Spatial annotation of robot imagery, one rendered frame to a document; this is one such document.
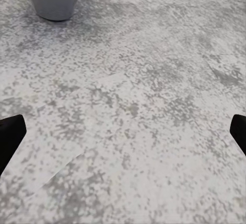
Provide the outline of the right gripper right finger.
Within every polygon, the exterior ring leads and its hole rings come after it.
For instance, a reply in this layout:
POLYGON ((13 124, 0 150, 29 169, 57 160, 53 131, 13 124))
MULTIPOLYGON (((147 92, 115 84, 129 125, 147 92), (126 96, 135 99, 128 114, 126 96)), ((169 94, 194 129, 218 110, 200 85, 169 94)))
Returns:
POLYGON ((231 121, 230 134, 246 156, 246 116, 234 115, 231 121))

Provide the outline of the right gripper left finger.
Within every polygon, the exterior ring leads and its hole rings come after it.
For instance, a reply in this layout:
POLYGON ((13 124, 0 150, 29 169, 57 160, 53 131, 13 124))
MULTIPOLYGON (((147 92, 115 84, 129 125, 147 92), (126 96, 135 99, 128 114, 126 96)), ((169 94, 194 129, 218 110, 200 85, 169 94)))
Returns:
POLYGON ((0 120, 0 176, 27 134, 22 114, 0 120))

